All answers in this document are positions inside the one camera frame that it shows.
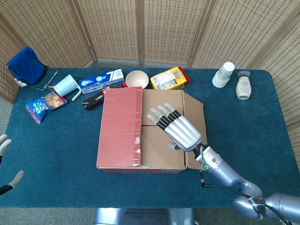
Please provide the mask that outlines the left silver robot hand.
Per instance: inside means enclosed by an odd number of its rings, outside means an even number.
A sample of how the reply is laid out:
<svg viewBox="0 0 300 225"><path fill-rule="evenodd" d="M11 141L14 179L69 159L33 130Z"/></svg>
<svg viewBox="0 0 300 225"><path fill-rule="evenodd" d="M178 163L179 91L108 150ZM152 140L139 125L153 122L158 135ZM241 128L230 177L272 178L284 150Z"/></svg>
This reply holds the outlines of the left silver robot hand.
<svg viewBox="0 0 300 225"><path fill-rule="evenodd" d="M6 134L0 136L0 163L2 163L3 156L5 155L11 143L12 140L8 139L8 136ZM21 182L23 176L24 176L24 171L20 170L12 181L0 187L0 195L3 195L10 190L13 190Z"/></svg>

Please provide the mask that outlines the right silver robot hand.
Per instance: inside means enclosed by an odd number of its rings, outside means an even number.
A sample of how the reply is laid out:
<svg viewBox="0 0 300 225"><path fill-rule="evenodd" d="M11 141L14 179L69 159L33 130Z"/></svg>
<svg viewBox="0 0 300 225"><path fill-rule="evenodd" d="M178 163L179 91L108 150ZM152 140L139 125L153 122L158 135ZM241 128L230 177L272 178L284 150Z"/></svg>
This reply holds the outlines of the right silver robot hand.
<svg viewBox="0 0 300 225"><path fill-rule="evenodd" d="M166 103L164 106L158 106L158 109L151 108L150 110L155 113L155 116L148 114L147 118L174 141L173 149L201 153L203 149L201 133L175 107Z"/></svg>

